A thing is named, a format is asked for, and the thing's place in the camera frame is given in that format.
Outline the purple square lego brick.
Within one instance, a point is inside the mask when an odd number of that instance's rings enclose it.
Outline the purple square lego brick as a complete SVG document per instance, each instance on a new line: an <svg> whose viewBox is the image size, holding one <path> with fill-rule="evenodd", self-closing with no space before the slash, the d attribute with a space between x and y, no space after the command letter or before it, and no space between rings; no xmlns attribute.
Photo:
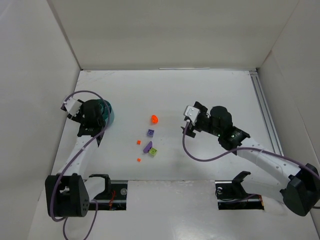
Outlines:
<svg viewBox="0 0 320 240"><path fill-rule="evenodd" d="M151 137L151 138L152 138L152 137L154 136L154 133L155 133L155 131L154 131L153 129L148 129L146 135L147 135L148 137Z"/></svg>

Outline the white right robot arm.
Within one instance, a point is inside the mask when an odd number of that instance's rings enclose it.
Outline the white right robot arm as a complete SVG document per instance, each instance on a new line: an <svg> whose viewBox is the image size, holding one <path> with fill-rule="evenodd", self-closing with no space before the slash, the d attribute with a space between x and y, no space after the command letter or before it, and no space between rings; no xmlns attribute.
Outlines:
<svg viewBox="0 0 320 240"><path fill-rule="evenodd" d="M185 145L185 153L198 162L213 162L228 154L248 160L272 178L260 178L249 171L241 171L232 180L217 181L215 194L218 205L226 209L243 204L250 198L265 196L284 204L298 216L306 216L320 200L320 175L311 164L303 165L286 156L268 151L247 132L233 125L232 115L223 106L208 110L198 101L184 110L186 125L183 137L194 138L196 132L217 137L225 152L209 159L193 156Z"/></svg>

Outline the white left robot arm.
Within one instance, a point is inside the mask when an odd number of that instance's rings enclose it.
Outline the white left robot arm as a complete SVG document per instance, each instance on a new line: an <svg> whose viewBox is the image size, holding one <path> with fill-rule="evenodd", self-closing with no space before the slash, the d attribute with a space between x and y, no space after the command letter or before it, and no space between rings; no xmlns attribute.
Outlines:
<svg viewBox="0 0 320 240"><path fill-rule="evenodd" d="M52 218L85 217L96 196L112 191L108 174L95 173L85 179L84 173L102 142L103 129L114 121L114 112L102 99L82 101L71 97L61 108L70 120L79 123L79 129L66 163L45 180L47 212Z"/></svg>

